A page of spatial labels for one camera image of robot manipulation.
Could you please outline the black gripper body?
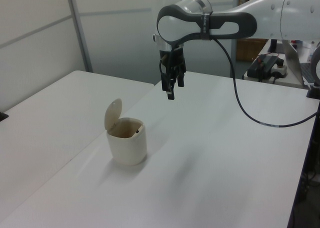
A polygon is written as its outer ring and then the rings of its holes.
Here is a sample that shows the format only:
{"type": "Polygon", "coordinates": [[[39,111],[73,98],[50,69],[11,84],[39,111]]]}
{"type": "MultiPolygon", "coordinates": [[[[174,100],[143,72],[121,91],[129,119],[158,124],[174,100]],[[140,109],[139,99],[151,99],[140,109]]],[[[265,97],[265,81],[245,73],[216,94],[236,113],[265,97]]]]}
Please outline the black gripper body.
{"type": "MultiPolygon", "coordinates": [[[[160,59],[161,59],[161,65],[163,67],[168,67],[168,62],[169,62],[169,55],[170,55],[170,51],[163,51],[160,50],[159,51],[160,54],[160,59]]],[[[183,66],[183,68],[185,68],[186,64],[185,64],[185,58],[184,58],[184,49],[183,47],[179,47],[176,48],[173,51],[173,55],[171,57],[171,63],[170,65],[172,67],[178,67],[178,66],[183,66]]]]}

